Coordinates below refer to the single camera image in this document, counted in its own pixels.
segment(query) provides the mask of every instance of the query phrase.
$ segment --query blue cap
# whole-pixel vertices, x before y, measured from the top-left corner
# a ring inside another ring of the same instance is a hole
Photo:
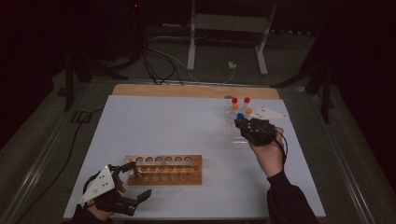
[[[241,113],[238,113],[238,114],[236,115],[236,119],[242,119],[243,117],[244,117],[244,115],[241,114]]]

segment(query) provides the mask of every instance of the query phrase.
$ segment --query wooden test tube rack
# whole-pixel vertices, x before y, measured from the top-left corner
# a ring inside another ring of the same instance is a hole
[[[134,161],[128,185],[202,185],[202,155],[126,156]]]

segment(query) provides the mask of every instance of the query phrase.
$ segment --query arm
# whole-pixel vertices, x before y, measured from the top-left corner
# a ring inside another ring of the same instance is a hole
[[[283,129],[276,128],[276,130],[276,140],[282,143]],[[271,221],[274,224],[318,223],[303,192],[300,188],[293,186],[286,177],[282,164],[283,152],[279,145],[272,142],[264,147],[252,144],[250,147],[256,154],[257,161],[271,184],[271,188],[267,192]]]

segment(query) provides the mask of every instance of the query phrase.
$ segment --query black sleeve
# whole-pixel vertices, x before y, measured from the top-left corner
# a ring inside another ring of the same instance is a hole
[[[289,182],[284,171],[268,181],[271,188],[267,192],[267,204],[273,224],[318,223],[304,193]]]
[[[81,205],[77,205],[75,214],[72,219],[64,224],[110,224],[113,220],[110,218],[107,221],[97,219],[91,212],[83,209]]]

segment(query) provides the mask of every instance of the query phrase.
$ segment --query white stand leg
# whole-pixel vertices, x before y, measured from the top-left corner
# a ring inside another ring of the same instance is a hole
[[[187,60],[187,70],[193,71],[195,64],[195,0],[191,1],[191,35],[189,58]]]

